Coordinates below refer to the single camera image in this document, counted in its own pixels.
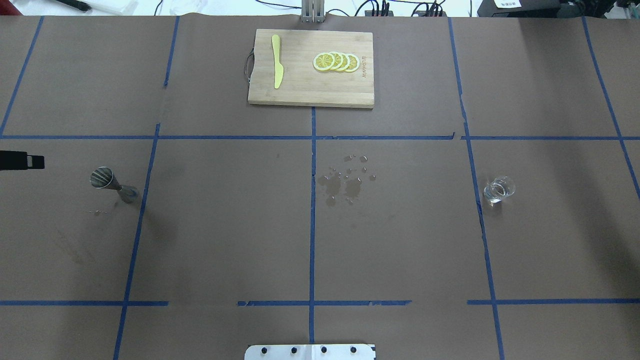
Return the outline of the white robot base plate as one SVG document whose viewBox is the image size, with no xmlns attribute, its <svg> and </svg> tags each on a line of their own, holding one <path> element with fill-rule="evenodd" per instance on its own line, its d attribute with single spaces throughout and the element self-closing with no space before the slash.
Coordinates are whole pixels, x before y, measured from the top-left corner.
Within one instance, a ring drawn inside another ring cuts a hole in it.
<svg viewBox="0 0 640 360">
<path fill-rule="evenodd" d="M 263 344 L 251 345 L 245 360 L 375 360 L 374 344 Z"/>
</svg>

